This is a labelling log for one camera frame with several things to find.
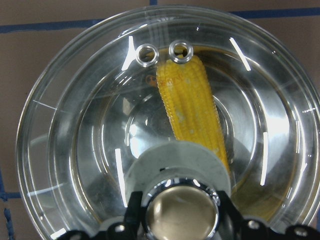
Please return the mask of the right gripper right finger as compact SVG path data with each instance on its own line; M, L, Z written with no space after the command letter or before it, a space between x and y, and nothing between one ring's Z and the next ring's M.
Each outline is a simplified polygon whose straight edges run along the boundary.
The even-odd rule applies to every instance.
M303 224L287 227L284 233L274 231L262 221L241 215L227 193L217 191L219 222L217 232L223 240L318 240L320 232Z

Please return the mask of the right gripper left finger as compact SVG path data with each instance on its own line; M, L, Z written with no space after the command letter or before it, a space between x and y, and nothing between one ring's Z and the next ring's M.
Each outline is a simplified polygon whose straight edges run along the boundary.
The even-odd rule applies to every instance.
M142 191L131 193L123 221L112 223L106 230L89 236L82 230L70 230L59 236L58 240L137 240L141 224Z

